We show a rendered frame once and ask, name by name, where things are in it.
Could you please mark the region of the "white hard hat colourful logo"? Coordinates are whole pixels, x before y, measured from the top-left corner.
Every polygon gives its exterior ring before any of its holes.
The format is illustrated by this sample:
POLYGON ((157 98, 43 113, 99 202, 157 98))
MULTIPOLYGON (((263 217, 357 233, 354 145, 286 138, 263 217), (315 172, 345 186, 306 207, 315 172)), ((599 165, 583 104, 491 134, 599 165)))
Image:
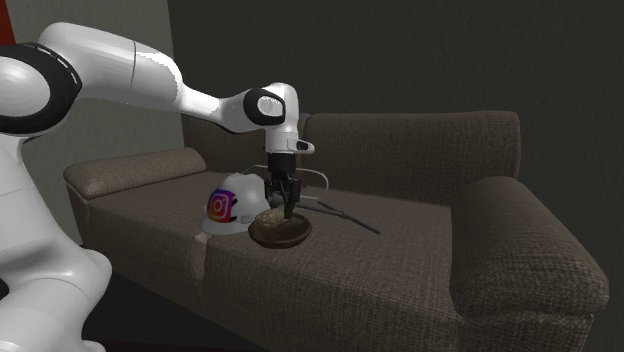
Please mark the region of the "white hard hat colourful logo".
POLYGON ((255 174, 230 174, 213 190, 204 206, 200 230, 219 236, 247 232, 256 217, 269 209, 262 178, 255 174))

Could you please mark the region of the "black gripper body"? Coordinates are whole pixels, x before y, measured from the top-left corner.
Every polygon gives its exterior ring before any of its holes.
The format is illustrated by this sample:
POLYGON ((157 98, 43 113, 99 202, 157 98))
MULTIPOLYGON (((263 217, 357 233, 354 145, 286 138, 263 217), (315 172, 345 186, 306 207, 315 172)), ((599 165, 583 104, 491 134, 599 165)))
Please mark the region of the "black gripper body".
POLYGON ((287 184, 296 171, 296 155, 291 153, 269 153, 267 168, 271 174, 271 182, 281 181, 287 184))

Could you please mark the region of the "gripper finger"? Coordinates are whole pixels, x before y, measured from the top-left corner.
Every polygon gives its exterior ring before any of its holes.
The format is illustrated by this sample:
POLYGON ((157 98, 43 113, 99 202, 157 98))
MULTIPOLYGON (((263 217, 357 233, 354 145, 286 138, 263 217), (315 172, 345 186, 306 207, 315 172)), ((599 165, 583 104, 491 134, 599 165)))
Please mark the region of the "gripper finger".
POLYGON ((279 180, 266 179, 264 181, 265 198, 270 206, 281 206, 283 195, 279 180))
POLYGON ((301 181, 296 178, 289 178, 283 182, 283 195, 285 196, 284 216, 291 219, 296 204, 300 201, 301 181))

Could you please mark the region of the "beige lumpy food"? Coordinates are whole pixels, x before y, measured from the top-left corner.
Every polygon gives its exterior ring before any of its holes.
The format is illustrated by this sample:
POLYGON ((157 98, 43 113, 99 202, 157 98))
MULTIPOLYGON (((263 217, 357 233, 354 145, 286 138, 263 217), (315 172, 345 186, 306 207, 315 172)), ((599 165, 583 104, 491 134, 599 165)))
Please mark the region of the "beige lumpy food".
POLYGON ((259 226, 276 227, 286 221, 285 211, 282 206, 277 208, 270 208, 261 212, 255 218, 255 222, 259 226))

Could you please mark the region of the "brown fabric sofa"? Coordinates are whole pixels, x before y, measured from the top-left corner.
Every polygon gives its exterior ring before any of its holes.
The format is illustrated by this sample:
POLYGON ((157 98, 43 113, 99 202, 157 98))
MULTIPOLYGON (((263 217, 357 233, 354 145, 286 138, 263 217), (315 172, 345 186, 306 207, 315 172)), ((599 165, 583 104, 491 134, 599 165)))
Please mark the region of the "brown fabric sofa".
POLYGON ((72 165, 82 241, 114 270, 269 352, 582 352, 604 272, 518 179, 513 112, 315 114, 304 192, 381 231, 308 211, 300 245, 199 228, 264 135, 187 118, 181 149, 72 165))

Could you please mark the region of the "dark brown bowl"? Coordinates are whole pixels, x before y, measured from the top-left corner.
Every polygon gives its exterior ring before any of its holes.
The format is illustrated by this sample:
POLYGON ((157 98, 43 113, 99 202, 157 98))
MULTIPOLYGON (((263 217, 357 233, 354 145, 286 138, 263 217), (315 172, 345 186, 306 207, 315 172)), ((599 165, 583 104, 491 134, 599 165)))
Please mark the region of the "dark brown bowl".
POLYGON ((293 213, 291 219, 276 227, 259 226, 255 220, 249 226, 250 238, 262 247, 287 249, 302 243, 311 233, 312 224, 300 215, 293 213))

